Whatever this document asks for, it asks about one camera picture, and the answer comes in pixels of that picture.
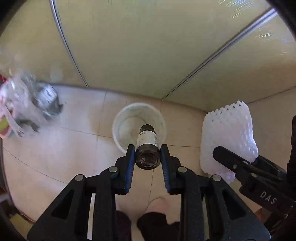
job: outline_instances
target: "brown glass bottle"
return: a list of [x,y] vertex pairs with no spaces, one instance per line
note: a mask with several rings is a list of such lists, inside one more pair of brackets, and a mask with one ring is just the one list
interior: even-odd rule
[[136,164],[144,170],[152,170],[160,164],[160,151],[153,126],[143,125],[136,146]]

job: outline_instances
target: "frosted glass panel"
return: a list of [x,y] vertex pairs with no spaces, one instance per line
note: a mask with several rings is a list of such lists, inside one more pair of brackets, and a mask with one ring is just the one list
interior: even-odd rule
[[57,0],[90,87],[162,98],[266,10],[265,0]]
[[[0,73],[22,68],[38,80],[83,85],[55,24],[49,1],[27,0],[0,36]],[[7,64],[7,55],[11,58]]]
[[212,111],[296,86],[296,42],[279,16],[240,40],[166,100]]

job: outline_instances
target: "red object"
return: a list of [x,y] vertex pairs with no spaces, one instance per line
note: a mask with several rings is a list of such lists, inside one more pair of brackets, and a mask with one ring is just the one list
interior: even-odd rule
[[3,77],[2,75],[0,75],[1,76],[1,78],[2,78],[2,81],[3,81],[3,83],[6,81],[6,78],[5,77]]

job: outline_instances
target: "person's foot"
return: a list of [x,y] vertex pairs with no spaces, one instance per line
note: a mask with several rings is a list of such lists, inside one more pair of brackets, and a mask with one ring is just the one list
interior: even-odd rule
[[156,198],[149,203],[145,213],[162,213],[166,214],[168,210],[168,201],[165,198]]

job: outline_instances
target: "white plastic bucket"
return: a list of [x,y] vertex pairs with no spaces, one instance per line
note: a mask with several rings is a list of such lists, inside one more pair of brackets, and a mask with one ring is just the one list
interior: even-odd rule
[[159,110],[149,104],[133,103],[116,115],[112,135],[123,153],[126,153],[129,144],[136,146],[140,128],[145,124],[153,126],[160,147],[166,138],[166,125]]

